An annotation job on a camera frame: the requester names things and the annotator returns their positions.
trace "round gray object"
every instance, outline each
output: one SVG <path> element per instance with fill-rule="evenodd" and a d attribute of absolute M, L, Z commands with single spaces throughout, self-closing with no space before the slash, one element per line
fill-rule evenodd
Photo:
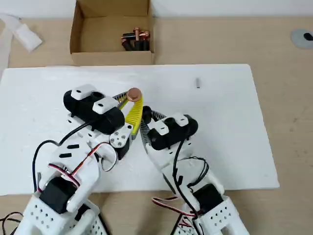
<path fill-rule="evenodd" d="M 313 48 L 313 32 L 311 31 L 297 29 L 291 33 L 291 40 L 296 47 L 305 49 Z"/>

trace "black plastic part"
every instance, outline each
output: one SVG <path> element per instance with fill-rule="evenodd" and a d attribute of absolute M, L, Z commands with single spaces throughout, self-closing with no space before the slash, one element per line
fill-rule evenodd
<path fill-rule="evenodd" d="M 135 40 L 136 34 L 135 33 L 123 33 L 123 38 L 129 40 Z"/>
<path fill-rule="evenodd" d="M 75 185 L 61 177 L 55 177 L 47 184 L 40 199 L 58 214 L 67 211 L 67 201 L 74 195 Z"/>
<path fill-rule="evenodd" d="M 124 47 L 124 49 L 125 49 L 126 51 L 132 51 L 132 50 L 134 50 L 134 47 L 132 46 L 131 42 L 128 41 L 128 40 L 122 42 L 122 46 Z"/>
<path fill-rule="evenodd" d="M 143 41 L 135 41 L 135 50 L 143 50 Z"/>
<path fill-rule="evenodd" d="M 78 212 L 77 212 L 77 215 L 75 216 L 75 220 L 76 221 L 79 221 L 82 217 L 82 215 L 85 213 L 85 211 L 89 210 L 90 207 L 87 206 L 86 204 L 83 204 L 79 209 L 78 209 Z"/>
<path fill-rule="evenodd" d="M 142 119 L 145 124 L 149 124 L 152 119 L 152 110 L 149 106 L 143 106 L 142 108 Z"/>
<path fill-rule="evenodd" d="M 313 41 L 313 35 L 310 33 L 305 33 L 303 37 L 308 41 Z"/>
<path fill-rule="evenodd" d="M 150 50 L 150 42 L 149 42 L 149 40 L 143 40 L 142 41 L 142 43 L 143 43 L 143 50 Z"/>
<path fill-rule="evenodd" d="M 71 112 L 72 117 L 77 116 L 84 122 L 98 120 L 92 125 L 92 129 L 107 135 L 124 126 L 124 115 L 117 107 L 113 107 L 104 114 L 98 114 L 92 110 L 93 104 L 104 97 L 101 93 L 93 92 L 82 100 L 76 100 L 71 96 L 71 92 L 68 91 L 64 94 L 63 103 Z"/>
<path fill-rule="evenodd" d="M 71 153 L 62 153 L 59 155 L 59 158 L 70 158 L 72 156 Z"/>
<path fill-rule="evenodd" d="M 223 202 L 222 196 L 213 184 L 207 184 L 193 193 L 199 201 L 200 209 L 203 214 L 209 212 Z"/>
<path fill-rule="evenodd" d="M 121 160 L 126 155 L 126 153 L 129 150 L 129 146 L 130 146 L 130 142 L 129 142 L 129 139 L 127 139 L 127 142 L 124 147 L 115 149 L 119 160 Z"/>
<path fill-rule="evenodd" d="M 187 138 L 192 136 L 198 130 L 198 123 L 196 120 L 191 118 L 189 115 L 184 115 L 188 118 L 188 124 L 186 126 L 179 126 L 174 118 L 167 118 L 164 123 L 167 125 L 169 129 L 169 133 L 162 136 L 160 135 L 156 129 L 151 129 L 148 132 L 148 141 L 151 144 L 152 148 L 155 150 L 162 150 L 165 148 L 170 148 L 175 143 L 181 141 L 182 136 L 186 136 L 188 133 Z"/>
<path fill-rule="evenodd" d="M 75 148 L 79 148 L 79 144 L 72 144 L 67 146 L 68 149 L 75 149 Z"/>

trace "white paper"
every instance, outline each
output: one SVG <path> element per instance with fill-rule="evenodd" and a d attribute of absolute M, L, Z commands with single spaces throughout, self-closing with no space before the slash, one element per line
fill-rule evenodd
<path fill-rule="evenodd" d="M 196 88 L 196 78 L 201 87 Z M 39 143 L 67 132 L 63 95 L 83 84 L 107 95 L 138 87 L 145 105 L 199 123 L 195 154 L 205 157 L 226 189 L 276 188 L 277 173 L 248 65 L 165 65 L 6 69 L 0 83 L 0 195 L 31 193 Z M 54 147 L 43 147 L 43 170 Z M 140 135 L 96 191 L 169 190 L 144 152 Z"/>

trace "white wall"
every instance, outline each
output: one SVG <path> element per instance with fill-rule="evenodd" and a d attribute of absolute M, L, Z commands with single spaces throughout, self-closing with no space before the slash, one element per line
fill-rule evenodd
<path fill-rule="evenodd" d="M 313 15 L 313 0 L 152 0 L 157 16 Z M 75 0 L 0 0 L 0 12 L 71 17 Z"/>

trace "mounting hole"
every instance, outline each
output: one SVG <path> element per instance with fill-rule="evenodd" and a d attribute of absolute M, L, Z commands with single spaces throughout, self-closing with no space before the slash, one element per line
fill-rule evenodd
<path fill-rule="evenodd" d="M 307 40 L 307 41 L 313 41 L 313 35 L 310 33 L 305 33 L 303 35 L 303 37 Z"/>
<path fill-rule="evenodd" d="M 100 92 L 93 92 L 93 93 L 91 93 L 94 97 L 97 97 L 97 98 L 103 98 L 104 97 L 104 95 L 103 94 L 101 94 Z"/>

